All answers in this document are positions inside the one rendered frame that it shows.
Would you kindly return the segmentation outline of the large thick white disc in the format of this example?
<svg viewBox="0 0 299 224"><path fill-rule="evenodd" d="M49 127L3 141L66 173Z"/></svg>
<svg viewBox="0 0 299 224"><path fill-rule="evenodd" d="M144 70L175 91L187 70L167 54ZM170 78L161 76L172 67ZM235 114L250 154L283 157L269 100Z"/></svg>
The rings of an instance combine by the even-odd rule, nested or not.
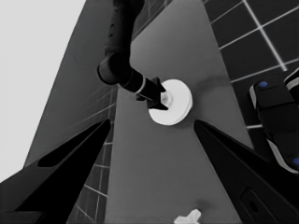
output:
<svg viewBox="0 0 299 224"><path fill-rule="evenodd" d="M161 93L162 105L166 110L152 108L150 117L158 124L171 126L183 121L192 108L192 93L179 79L168 79L162 83L165 92Z"/></svg>

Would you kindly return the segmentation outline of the small white T-shaped piece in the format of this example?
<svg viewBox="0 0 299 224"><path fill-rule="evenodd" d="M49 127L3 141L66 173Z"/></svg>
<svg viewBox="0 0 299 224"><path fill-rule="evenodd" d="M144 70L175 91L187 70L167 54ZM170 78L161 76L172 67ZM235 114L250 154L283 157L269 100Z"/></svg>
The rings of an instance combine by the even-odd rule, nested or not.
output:
<svg viewBox="0 0 299 224"><path fill-rule="evenodd" d="M187 216L178 216L174 224L200 224L202 213L198 209L193 209Z"/></svg>

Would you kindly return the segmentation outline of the dark robot body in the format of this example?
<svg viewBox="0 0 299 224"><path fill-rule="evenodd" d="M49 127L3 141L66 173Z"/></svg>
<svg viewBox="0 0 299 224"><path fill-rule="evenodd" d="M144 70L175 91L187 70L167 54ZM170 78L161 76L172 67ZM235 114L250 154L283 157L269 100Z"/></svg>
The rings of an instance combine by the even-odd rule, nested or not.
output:
<svg viewBox="0 0 299 224"><path fill-rule="evenodd" d="M248 97L277 163L299 175L299 66L258 80Z"/></svg>

